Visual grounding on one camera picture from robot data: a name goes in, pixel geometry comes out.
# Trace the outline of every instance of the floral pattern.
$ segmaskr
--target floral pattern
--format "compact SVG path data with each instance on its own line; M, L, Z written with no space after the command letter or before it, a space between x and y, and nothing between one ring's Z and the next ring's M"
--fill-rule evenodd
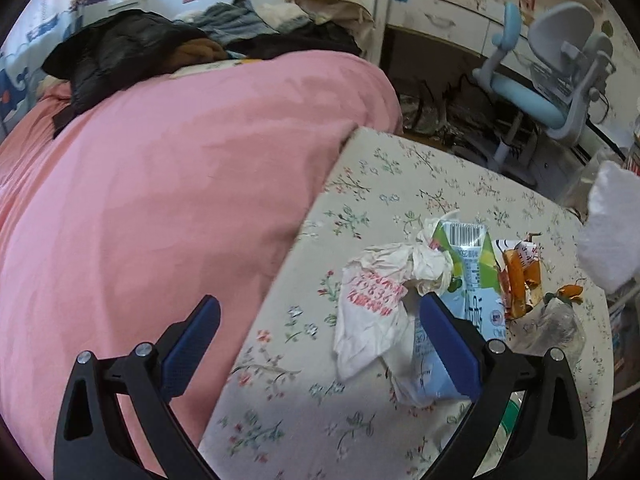
M382 361L342 381L333 351L336 307L347 261L367 246L411 239L424 219L456 208L461 220L486 224L494 238L542 233L536 240L546 291L577 280L584 285L575 312L587 343L574 377L589 473L596 471L613 363L604 294L575 260L578 220L470 162L361 128L308 213L204 433L200 452L221 478L422 477L468 402L439 399L423 409L399 404ZM526 317L511 323L509 340L529 326Z

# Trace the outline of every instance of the curtain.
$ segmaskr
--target curtain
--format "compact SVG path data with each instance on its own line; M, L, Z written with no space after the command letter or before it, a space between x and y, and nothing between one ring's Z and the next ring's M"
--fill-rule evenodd
M103 18L109 0L31 0L0 48L0 138L35 104L46 75L40 66L54 47Z

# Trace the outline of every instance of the chair seat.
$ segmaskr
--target chair seat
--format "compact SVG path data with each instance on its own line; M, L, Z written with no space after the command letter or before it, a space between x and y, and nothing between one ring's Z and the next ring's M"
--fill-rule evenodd
M507 76L494 73L491 78L491 89L548 128L561 128L566 121L565 115L553 103Z

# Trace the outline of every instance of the pink blanket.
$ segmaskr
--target pink blanket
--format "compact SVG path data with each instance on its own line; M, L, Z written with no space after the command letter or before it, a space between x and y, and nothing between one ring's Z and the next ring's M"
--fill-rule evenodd
M172 402L199 442L341 144L400 120L383 73L334 52L148 80L52 141L67 98L51 89L0 146L0 413L45 478L78 352L126 354L213 294L222 325Z

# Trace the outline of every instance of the white drawer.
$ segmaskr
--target white drawer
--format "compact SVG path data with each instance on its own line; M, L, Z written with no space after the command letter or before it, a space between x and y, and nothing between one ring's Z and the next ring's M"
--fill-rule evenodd
M504 28L498 23L489 23L489 29L486 34L486 41L484 42L484 49L482 55L489 57L495 52L495 46L491 42L494 34L502 34ZM511 68L514 72L523 75L527 79L531 79L531 72L529 67L532 62L540 63L538 58L533 54L529 47L529 41L522 36L518 38L518 44L507 56L502 60L502 64Z
M489 19L442 0L391 0L387 23L482 52Z

